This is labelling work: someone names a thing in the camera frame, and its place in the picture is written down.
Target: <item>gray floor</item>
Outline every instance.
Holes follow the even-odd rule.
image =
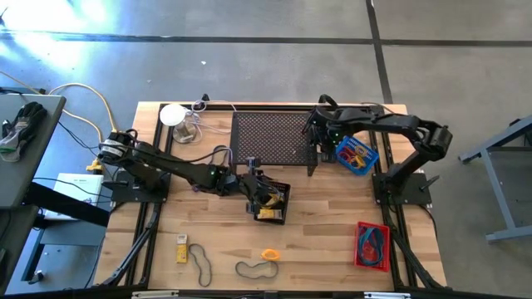
[[[12,4],[4,21],[10,29],[131,35],[372,36],[362,0],[70,2],[73,7],[61,0],[37,2],[29,12]],[[382,38],[532,39],[530,1],[374,0],[374,5]],[[62,17],[53,20],[47,12],[62,12]],[[448,157],[425,167],[428,174],[441,175],[431,193],[448,284],[532,297],[532,238],[486,243],[485,234],[504,228],[504,221],[484,165],[464,166],[456,159],[530,114],[532,48],[384,47],[383,52],[394,103],[448,124],[455,135]],[[111,103],[121,129],[131,125],[137,101],[196,100],[205,92],[216,100],[314,102],[328,93],[341,102],[383,102],[373,46],[54,42],[28,36],[2,41],[0,53],[0,68],[33,86],[50,90],[73,81],[94,86]],[[0,78],[0,86],[13,84]],[[104,132],[110,129],[94,95],[74,88],[63,94],[69,110]],[[65,115],[62,122],[96,144],[90,127]],[[57,129],[38,175],[82,173],[91,160]],[[48,273],[47,281],[28,286],[13,279],[9,292],[85,285],[94,247],[45,251],[49,255],[39,267]],[[71,262],[78,263],[69,267]]]

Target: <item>perforated metal sheet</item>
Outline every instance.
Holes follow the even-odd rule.
[[[308,113],[234,112],[231,149],[236,164],[248,157],[270,165],[314,164],[310,139],[301,134]]]

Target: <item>blue bin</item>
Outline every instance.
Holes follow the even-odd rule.
[[[354,159],[355,153],[362,157],[365,166],[358,167],[358,162]],[[355,137],[344,137],[342,143],[336,148],[336,158],[354,174],[366,175],[379,160],[379,154]]]

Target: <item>wooden tabletop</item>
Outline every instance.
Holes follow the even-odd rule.
[[[140,140],[152,142],[160,104],[139,103],[132,127],[139,131]],[[406,113],[404,105],[388,107],[397,113]],[[224,111],[201,113],[205,124],[228,132],[231,115],[232,112]],[[165,127],[162,145],[166,132]],[[197,144],[179,145],[174,142],[172,154],[181,159],[193,159],[212,152],[216,145],[229,146],[229,134],[209,129],[203,129],[203,133],[204,138]],[[369,144],[367,132],[356,134],[356,137]],[[403,161],[413,151],[410,142],[403,136],[390,135],[390,141],[396,162]],[[382,167],[386,171],[385,161],[382,161]],[[202,245],[212,263],[212,283],[207,289],[392,290],[391,273],[353,266],[357,222],[382,223],[381,210],[373,203],[370,175],[357,177],[340,164],[325,163],[318,165],[312,177],[307,176],[307,168],[302,166],[263,166],[261,169],[267,176],[291,185],[284,226],[255,222],[252,215],[245,212],[247,200],[243,195],[221,198],[195,193],[185,180],[172,176],[168,201],[160,217],[150,289],[203,288],[198,283],[199,271],[191,260],[186,264],[175,263],[177,234],[187,233],[189,244]],[[108,278],[129,251],[138,210],[138,203],[126,203],[111,215],[95,283]],[[404,206],[404,213],[412,251],[430,274],[445,285],[431,219],[417,206]],[[276,249],[281,254],[275,278],[250,280],[235,273],[234,266],[239,261],[250,265],[262,262],[260,253],[266,248]],[[399,249],[397,251],[401,278],[406,282],[404,257]],[[144,254],[143,249],[135,281],[140,277]],[[266,274],[270,270],[262,269],[260,273]]]

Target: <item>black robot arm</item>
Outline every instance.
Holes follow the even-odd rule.
[[[446,156],[452,140],[447,126],[414,115],[384,115],[353,107],[334,108],[329,112],[326,106],[316,106],[303,128],[303,133],[311,131],[311,142],[320,146],[326,162],[334,162],[336,146],[344,136],[352,136],[363,130],[401,134],[414,146],[414,153],[402,163],[394,164],[379,178],[382,195],[400,194],[417,169],[428,161],[437,161]]]
[[[237,175],[223,165],[194,164],[200,159],[177,158],[124,132],[111,133],[101,144],[98,157],[105,164],[125,169],[135,178],[135,188],[146,192],[164,188],[162,175],[170,173],[186,179],[196,190],[219,196],[244,194],[252,203],[267,203],[272,193],[258,183],[268,180],[262,173]]]

